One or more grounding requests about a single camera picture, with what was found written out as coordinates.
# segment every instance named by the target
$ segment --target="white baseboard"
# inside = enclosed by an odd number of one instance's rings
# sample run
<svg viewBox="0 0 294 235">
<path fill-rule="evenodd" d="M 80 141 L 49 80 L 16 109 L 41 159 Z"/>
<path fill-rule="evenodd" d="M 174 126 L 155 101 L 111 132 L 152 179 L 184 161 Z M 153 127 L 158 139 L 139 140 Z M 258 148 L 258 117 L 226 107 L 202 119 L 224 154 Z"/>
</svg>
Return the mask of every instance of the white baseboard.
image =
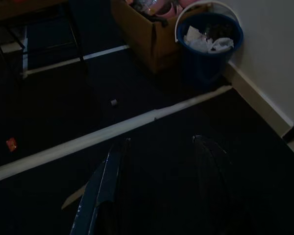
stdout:
<svg viewBox="0 0 294 235">
<path fill-rule="evenodd" d="M 233 63 L 229 63 L 223 75 L 279 136 L 283 136 L 294 126 L 294 123 Z"/>
</svg>

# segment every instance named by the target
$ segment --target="chair leg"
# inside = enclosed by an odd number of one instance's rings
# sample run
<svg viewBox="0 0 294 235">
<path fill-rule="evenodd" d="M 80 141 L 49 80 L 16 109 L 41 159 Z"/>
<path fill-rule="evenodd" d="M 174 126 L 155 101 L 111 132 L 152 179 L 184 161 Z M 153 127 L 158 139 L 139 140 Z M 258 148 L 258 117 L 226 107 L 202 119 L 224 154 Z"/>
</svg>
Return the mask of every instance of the chair leg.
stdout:
<svg viewBox="0 0 294 235">
<path fill-rule="evenodd" d="M 71 29 L 71 32 L 72 32 L 72 35 L 73 35 L 74 43 L 75 43 L 76 48 L 77 48 L 78 56 L 79 56 L 81 62 L 85 63 L 84 58 L 83 58 L 82 43 L 80 41 L 80 34 L 79 34 L 79 31 L 78 31 L 78 27 L 77 27 L 77 24 L 75 22 L 73 13 L 71 11 L 71 7 L 70 7 L 68 2 L 63 3 L 62 7 L 63 7 L 64 13 L 65 13 L 65 15 L 66 15 L 66 17 L 67 17 L 67 19 L 69 21 L 69 24 L 70 24 L 70 29 Z"/>
<path fill-rule="evenodd" d="M 6 31 L 8 31 L 8 33 L 12 36 L 12 38 L 14 39 L 14 41 L 16 41 L 20 47 L 24 50 L 25 46 L 23 45 L 23 43 L 21 43 L 20 39 L 12 32 L 12 30 L 9 27 L 5 27 Z"/>
<path fill-rule="evenodd" d="M 8 63 L 3 51 L 2 51 L 2 48 L 0 46 L 0 56 L 5 64 L 5 66 L 7 67 L 7 69 L 9 70 L 9 72 L 11 73 L 12 77 L 14 78 L 16 84 L 18 85 L 18 87 L 21 85 L 20 81 L 18 80 L 18 78 L 15 76 L 14 72 L 12 71 L 12 68 L 10 66 L 10 64 Z"/>
</svg>

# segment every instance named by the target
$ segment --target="white bucket handle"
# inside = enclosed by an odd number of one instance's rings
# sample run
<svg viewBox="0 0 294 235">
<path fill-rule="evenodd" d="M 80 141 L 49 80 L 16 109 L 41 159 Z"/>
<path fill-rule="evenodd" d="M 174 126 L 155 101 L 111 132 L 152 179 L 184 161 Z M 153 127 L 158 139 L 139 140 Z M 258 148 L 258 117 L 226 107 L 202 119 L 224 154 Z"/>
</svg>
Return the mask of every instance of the white bucket handle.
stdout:
<svg viewBox="0 0 294 235">
<path fill-rule="evenodd" d="M 232 13 L 233 13 L 233 15 L 235 16 L 235 18 L 236 18 L 236 21 L 239 23 L 239 25 L 241 25 L 241 21 L 240 21 L 240 19 L 239 19 L 239 17 L 235 14 L 235 12 L 233 11 L 233 9 L 231 8 L 231 7 L 229 7 L 227 4 L 225 4 L 225 3 L 223 3 L 223 2 L 220 2 L 220 1 L 214 1 L 214 0 L 200 0 L 200 1 L 196 1 L 196 2 L 194 2 L 194 3 L 192 3 L 192 4 L 190 4 L 190 5 L 188 5 L 187 7 L 185 7 L 184 8 L 184 10 L 181 12 L 181 14 L 178 16 L 178 18 L 177 18 L 177 20 L 176 20 L 176 23 L 175 23 L 175 29 L 174 29 L 174 36 L 175 36 L 175 42 L 177 43 L 177 41 L 178 41 L 178 39 L 177 39 L 177 32 L 176 32 L 176 30 L 177 30 L 177 25 L 178 25 L 178 23 L 179 23 L 179 21 L 180 21 L 180 18 L 184 15 L 184 13 L 188 10 L 188 9 L 190 9 L 190 8 L 192 8 L 193 6 L 197 6 L 197 5 L 204 5 L 204 4 L 213 4 L 213 3 L 215 3 L 215 4 L 218 4 L 218 5 L 221 5 L 221 6 L 224 6 L 225 8 L 227 8 L 228 10 L 230 10 Z"/>
</svg>

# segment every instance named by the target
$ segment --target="white wall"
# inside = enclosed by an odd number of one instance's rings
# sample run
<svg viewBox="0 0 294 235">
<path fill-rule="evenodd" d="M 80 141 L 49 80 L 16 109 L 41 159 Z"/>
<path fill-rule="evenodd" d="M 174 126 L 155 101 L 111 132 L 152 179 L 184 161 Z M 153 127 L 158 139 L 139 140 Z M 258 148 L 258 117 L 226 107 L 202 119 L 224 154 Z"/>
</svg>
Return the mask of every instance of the white wall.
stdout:
<svg viewBox="0 0 294 235">
<path fill-rule="evenodd" d="M 239 16 L 245 42 L 232 62 L 294 122 L 294 0 L 220 0 Z"/>
</svg>

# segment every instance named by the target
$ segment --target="trash in bucket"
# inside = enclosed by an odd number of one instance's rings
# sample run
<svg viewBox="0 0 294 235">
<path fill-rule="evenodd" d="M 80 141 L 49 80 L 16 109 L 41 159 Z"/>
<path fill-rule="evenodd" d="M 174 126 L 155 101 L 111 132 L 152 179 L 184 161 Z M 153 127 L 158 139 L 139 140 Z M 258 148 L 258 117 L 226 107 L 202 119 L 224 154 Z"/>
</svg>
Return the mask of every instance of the trash in bucket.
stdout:
<svg viewBox="0 0 294 235">
<path fill-rule="evenodd" d="M 175 40 L 182 46 L 183 81 L 203 91 L 210 90 L 243 42 L 239 23 L 228 16 L 209 12 L 191 16 L 181 24 L 177 21 L 176 28 Z"/>
</svg>

